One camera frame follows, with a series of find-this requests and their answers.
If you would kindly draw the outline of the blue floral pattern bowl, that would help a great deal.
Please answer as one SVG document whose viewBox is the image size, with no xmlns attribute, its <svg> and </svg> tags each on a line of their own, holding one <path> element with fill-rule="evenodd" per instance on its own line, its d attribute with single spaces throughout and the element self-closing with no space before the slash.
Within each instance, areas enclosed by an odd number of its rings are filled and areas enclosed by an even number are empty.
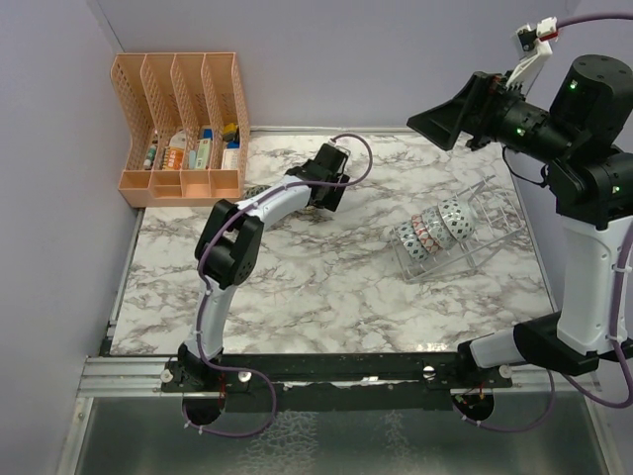
<svg viewBox="0 0 633 475">
<path fill-rule="evenodd" d="M 405 221 L 396 225 L 395 231 L 399 241 L 413 261 L 421 263 L 430 257 L 429 252 L 417 237 L 411 221 Z"/>
</svg>

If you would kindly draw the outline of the red circle pattern bowl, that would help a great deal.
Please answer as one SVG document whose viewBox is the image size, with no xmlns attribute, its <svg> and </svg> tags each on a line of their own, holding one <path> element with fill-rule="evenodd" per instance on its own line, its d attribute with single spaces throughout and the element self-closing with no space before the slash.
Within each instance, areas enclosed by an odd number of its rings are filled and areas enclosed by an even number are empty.
<svg viewBox="0 0 633 475">
<path fill-rule="evenodd" d="M 442 222 L 455 240 L 463 242 L 473 235 L 477 214 L 468 201 L 446 199 L 439 202 L 437 208 Z"/>
</svg>

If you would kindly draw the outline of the blue triangle pattern bowl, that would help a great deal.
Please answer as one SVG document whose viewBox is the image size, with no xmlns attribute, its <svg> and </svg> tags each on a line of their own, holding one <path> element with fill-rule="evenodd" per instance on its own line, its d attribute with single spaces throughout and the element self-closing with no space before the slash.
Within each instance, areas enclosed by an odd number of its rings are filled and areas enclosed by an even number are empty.
<svg viewBox="0 0 633 475">
<path fill-rule="evenodd" d="M 422 220 L 429 234 L 443 249 L 450 249 L 457 240 L 450 234 L 436 206 L 428 207 L 421 213 Z"/>
</svg>

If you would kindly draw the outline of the red geometric pattern bowl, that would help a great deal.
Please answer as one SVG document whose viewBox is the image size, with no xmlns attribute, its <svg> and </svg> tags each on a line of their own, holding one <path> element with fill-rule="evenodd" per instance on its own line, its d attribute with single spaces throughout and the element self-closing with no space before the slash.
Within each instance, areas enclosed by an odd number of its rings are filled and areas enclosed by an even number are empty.
<svg viewBox="0 0 633 475">
<path fill-rule="evenodd" d="M 442 247 L 439 243 L 433 238 L 430 234 L 425 222 L 422 219 L 421 215 L 412 215 L 411 216 L 411 224 L 415 231 L 415 234 L 422 244 L 422 246 L 430 253 L 436 254 L 438 253 Z"/>
</svg>

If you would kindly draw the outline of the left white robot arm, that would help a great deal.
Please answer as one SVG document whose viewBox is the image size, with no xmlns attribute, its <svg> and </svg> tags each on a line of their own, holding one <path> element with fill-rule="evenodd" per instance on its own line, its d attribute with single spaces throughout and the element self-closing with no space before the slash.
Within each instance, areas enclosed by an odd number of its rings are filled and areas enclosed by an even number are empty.
<svg viewBox="0 0 633 475">
<path fill-rule="evenodd" d="M 201 293 L 178 363 L 193 388 L 212 388 L 222 374 L 228 310 L 237 290 L 253 272 L 264 232 L 308 207 L 335 211 L 350 177 L 344 173 L 350 151 L 324 143 L 314 158 L 294 166 L 273 185 L 239 202 L 220 200 L 195 248 Z"/>
</svg>

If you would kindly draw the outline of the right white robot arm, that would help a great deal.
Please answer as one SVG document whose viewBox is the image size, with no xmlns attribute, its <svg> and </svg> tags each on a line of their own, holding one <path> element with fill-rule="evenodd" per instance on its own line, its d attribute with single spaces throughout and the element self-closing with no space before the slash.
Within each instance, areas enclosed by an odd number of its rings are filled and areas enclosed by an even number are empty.
<svg viewBox="0 0 633 475">
<path fill-rule="evenodd" d="M 548 109 L 506 78 L 475 72 L 451 100 L 407 125 L 441 149 L 499 143 L 540 161 L 566 240 L 560 311 L 463 342 L 456 379 L 476 387 L 491 368 L 529 363 L 578 376 L 632 342 L 619 318 L 632 243 L 632 157 L 615 141 L 632 111 L 632 71 L 619 59 L 577 57 Z"/>
</svg>

